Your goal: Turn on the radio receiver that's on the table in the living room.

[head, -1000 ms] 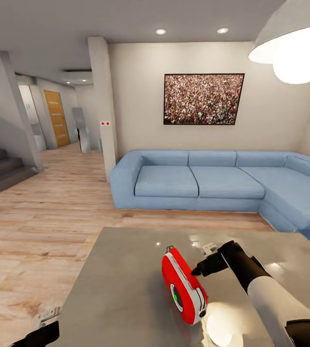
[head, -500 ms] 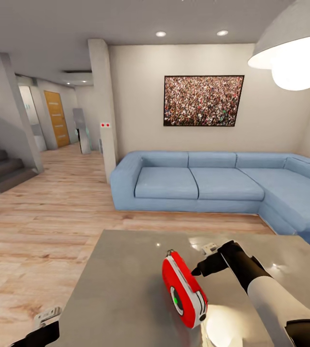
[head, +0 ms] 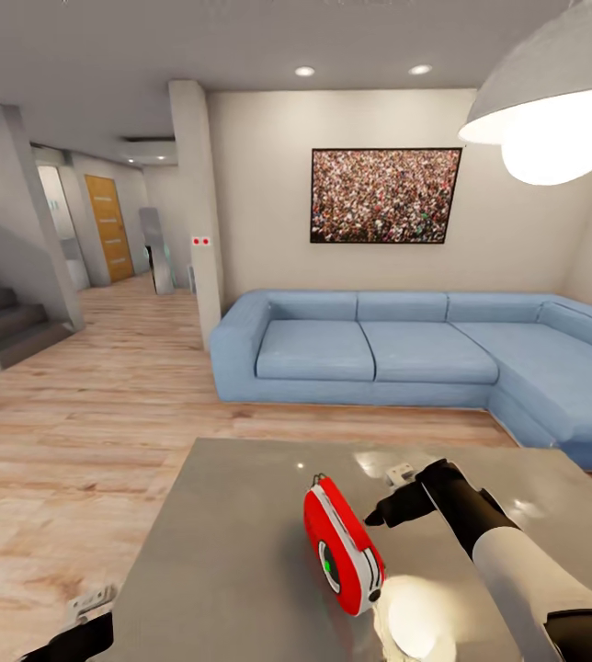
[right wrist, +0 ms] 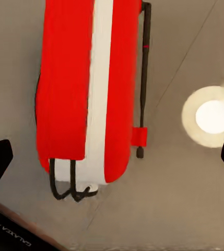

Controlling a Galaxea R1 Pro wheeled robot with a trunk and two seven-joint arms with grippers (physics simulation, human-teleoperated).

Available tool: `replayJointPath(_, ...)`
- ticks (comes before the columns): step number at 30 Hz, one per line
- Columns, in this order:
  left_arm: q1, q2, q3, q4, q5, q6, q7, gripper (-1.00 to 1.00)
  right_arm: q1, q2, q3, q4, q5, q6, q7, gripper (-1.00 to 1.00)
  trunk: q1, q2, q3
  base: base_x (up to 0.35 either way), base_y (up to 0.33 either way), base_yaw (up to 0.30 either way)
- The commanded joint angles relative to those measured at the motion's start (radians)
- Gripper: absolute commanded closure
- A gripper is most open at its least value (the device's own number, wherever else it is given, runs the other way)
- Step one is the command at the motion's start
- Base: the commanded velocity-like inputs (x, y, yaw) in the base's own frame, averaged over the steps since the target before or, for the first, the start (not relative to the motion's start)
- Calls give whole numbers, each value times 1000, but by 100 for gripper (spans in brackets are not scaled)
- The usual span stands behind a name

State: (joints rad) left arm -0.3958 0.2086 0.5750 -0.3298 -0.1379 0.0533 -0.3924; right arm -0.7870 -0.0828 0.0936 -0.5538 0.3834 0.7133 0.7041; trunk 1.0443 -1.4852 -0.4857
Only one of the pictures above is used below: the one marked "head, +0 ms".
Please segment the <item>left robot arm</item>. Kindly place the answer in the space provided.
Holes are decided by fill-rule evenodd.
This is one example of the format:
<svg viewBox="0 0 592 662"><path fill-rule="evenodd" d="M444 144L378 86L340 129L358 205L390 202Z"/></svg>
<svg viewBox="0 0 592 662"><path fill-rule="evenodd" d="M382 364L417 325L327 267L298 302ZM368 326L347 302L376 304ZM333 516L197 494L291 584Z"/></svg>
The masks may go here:
<svg viewBox="0 0 592 662"><path fill-rule="evenodd" d="M60 634L49 643L14 662L86 662L113 645L112 613L89 621L84 613L113 602L115 586L103 586L66 603Z"/></svg>

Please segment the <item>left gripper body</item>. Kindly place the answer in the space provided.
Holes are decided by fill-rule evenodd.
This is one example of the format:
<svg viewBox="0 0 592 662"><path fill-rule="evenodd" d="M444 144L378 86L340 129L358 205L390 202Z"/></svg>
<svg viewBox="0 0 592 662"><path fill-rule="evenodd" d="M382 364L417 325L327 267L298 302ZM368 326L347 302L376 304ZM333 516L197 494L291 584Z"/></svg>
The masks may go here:
<svg viewBox="0 0 592 662"><path fill-rule="evenodd" d="M108 650L114 643L111 611L56 635L50 644L56 643L65 643L70 648L71 662L86 662L88 658Z"/></svg>

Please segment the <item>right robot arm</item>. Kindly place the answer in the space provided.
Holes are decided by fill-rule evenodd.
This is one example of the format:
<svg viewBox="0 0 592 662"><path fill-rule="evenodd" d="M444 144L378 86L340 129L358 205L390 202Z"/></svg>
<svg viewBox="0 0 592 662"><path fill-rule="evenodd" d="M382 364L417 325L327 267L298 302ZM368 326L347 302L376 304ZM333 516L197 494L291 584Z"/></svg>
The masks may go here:
<svg viewBox="0 0 592 662"><path fill-rule="evenodd" d="M437 510L464 548L505 618L525 662L592 662L592 591L568 574L513 522L485 489L461 480L447 459L415 481L404 462L384 471L391 496L365 524L388 528Z"/></svg>

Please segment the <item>radio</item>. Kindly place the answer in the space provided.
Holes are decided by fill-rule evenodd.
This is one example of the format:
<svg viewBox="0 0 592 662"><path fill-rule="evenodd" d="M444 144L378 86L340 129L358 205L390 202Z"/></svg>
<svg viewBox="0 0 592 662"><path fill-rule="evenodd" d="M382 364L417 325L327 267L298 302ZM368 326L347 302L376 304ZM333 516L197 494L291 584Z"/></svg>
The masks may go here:
<svg viewBox="0 0 592 662"><path fill-rule="evenodd" d="M378 603L386 565L332 479L316 476L304 501L304 526L342 611L357 617Z"/></svg>

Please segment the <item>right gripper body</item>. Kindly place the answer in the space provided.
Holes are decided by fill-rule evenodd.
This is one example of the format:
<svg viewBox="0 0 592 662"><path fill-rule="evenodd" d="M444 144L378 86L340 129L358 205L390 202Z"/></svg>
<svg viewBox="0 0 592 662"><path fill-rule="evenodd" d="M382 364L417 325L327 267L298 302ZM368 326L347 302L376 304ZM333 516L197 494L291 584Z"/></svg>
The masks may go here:
<svg viewBox="0 0 592 662"><path fill-rule="evenodd" d="M377 508L382 513L388 528L395 527L404 521L413 521L413 519L421 518L422 516L429 515L428 513L421 513L419 509L410 502L408 496L408 486L403 486L394 492L392 496L377 502Z"/></svg>

